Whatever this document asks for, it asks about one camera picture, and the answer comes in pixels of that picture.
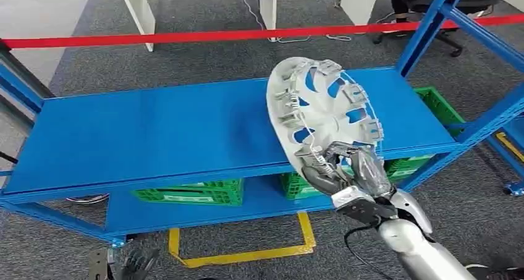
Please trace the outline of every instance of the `desk leg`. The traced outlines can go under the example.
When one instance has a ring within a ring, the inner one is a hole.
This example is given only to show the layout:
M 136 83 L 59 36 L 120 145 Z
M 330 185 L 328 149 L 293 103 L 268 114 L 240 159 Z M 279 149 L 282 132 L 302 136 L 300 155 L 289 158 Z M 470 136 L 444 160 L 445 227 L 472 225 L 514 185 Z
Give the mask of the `desk leg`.
M 376 0 L 340 0 L 340 7 L 355 25 L 367 25 Z
M 277 0 L 258 0 L 260 5 L 260 15 L 267 30 L 277 28 Z
M 142 35 L 154 34 L 155 19 L 147 0 L 124 0 Z M 153 51 L 152 43 L 145 43 L 149 51 Z

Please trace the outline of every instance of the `green crate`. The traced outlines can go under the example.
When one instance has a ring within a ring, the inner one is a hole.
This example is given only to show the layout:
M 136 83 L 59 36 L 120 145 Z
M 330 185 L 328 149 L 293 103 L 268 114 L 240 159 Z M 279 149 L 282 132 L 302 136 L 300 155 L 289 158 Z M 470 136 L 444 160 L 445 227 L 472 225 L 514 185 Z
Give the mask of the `green crate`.
M 145 202 L 240 206 L 243 179 L 135 190 L 134 195 Z
M 342 169 L 350 175 L 353 171 L 349 166 L 343 166 Z M 298 173 L 285 173 L 280 175 L 282 187 L 284 188 L 285 197 L 289 200 L 296 200 L 299 198 L 314 197 L 315 195 L 322 195 L 321 192 L 312 187 L 304 178 Z
M 461 124 L 465 122 L 462 116 L 453 109 L 434 87 L 416 88 L 415 92 L 442 124 Z M 448 132 L 452 136 L 457 136 L 462 132 L 462 129 L 448 129 Z
M 453 107 L 442 97 L 434 87 L 416 88 L 420 96 L 435 117 L 444 125 L 465 122 Z M 462 132 L 461 129 L 448 129 L 452 136 Z M 404 179 L 422 167 L 433 155 L 416 156 L 412 158 L 393 159 L 384 162 L 387 177 L 391 182 Z

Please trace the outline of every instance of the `metal cylinder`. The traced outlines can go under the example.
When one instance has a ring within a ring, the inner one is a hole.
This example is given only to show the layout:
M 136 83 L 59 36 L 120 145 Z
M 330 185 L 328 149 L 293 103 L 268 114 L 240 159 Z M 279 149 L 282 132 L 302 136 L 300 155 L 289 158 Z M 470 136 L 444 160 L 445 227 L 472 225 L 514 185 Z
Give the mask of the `metal cylinder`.
M 411 221 L 389 220 L 378 232 L 413 280 L 476 280 L 446 248 L 429 242 Z

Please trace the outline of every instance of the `red rope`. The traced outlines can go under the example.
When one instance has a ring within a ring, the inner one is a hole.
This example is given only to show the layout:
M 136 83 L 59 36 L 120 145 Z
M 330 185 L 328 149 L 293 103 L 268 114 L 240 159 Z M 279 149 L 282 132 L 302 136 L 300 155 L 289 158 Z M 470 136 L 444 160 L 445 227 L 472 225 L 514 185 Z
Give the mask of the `red rope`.
M 481 17 L 475 19 L 480 25 L 507 25 L 524 22 L 524 14 L 506 16 Z M 76 47 L 76 46 L 107 46 L 128 45 L 140 43 L 185 43 L 206 41 L 229 41 L 265 39 L 271 37 L 298 37 L 298 36 L 323 36 L 346 35 L 357 33 L 378 33 L 393 30 L 416 30 L 420 23 L 376 23 L 370 25 L 334 25 L 328 27 L 310 28 L 278 28 L 276 30 L 237 30 L 215 32 L 185 32 L 185 33 L 159 33 L 151 35 L 113 35 L 113 36 L 75 36 L 64 38 L 35 38 L 35 39 L 3 39 L 10 48 L 51 48 L 51 47 Z M 443 28 L 457 27 L 452 21 L 447 20 Z

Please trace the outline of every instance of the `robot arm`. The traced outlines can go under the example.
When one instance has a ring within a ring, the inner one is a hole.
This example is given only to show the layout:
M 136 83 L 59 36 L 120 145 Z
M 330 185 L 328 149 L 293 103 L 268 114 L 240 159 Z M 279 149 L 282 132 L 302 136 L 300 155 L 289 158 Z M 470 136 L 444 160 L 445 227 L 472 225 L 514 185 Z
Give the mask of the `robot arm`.
M 413 280 L 476 280 L 429 237 L 433 229 L 424 211 L 409 193 L 389 183 L 370 147 L 333 142 L 322 155 L 328 166 L 336 165 L 340 158 L 349 159 L 354 176 L 341 176 L 340 172 L 326 175 L 319 164 L 313 164 L 302 169 L 306 180 L 330 195 L 340 214 L 378 224 L 379 235 Z

